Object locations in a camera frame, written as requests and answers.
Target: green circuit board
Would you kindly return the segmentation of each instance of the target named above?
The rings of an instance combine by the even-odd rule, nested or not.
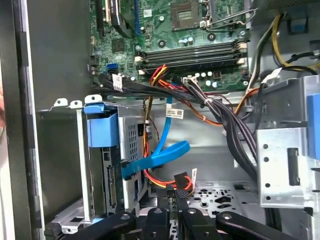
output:
[[[138,0],[139,26],[142,31],[133,33],[132,38],[122,37],[116,29],[104,23],[105,35],[101,36],[97,30],[96,4],[90,3],[91,15],[91,46],[92,55],[98,56],[98,71],[106,71],[108,63],[116,63],[119,72],[135,77],[139,82],[148,80],[138,74],[135,65],[136,49],[146,53],[162,50],[186,49],[199,46],[228,43],[239,38],[239,33],[245,30],[244,26],[237,25],[232,31],[226,28],[216,32],[208,32],[199,27],[203,16],[203,4],[194,0]],[[236,14],[244,9],[244,0],[211,0],[214,1],[215,19],[220,20]],[[234,18],[233,21],[244,20],[244,15]],[[243,79],[247,70],[246,61],[242,66],[228,66],[205,71],[206,76],[198,79],[199,86],[204,91],[239,91],[246,88]],[[203,72],[186,72],[181,77],[202,74]]]

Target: cpu socket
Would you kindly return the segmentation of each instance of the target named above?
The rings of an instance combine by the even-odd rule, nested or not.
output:
[[[199,27],[199,3],[188,1],[171,5],[172,31]]]

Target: perforated metal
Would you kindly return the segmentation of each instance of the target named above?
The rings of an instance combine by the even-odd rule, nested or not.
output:
[[[138,159],[138,145],[137,145],[137,134],[138,129],[137,125],[129,125],[128,126],[128,135],[129,135],[129,159],[131,161]]]
[[[303,4],[318,3],[320,0],[267,0],[266,9],[280,9]]]

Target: motherboard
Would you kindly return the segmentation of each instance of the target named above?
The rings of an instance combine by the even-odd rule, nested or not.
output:
[[[206,92],[243,90],[247,30],[237,24],[246,20],[237,14],[243,11],[244,0],[93,0],[91,70],[147,82],[166,64],[168,81],[196,77]]]

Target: blue sata port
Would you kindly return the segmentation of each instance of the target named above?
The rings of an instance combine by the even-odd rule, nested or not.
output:
[[[119,65],[118,63],[108,63],[106,66],[106,70],[109,71],[109,70],[117,70],[119,68]]]

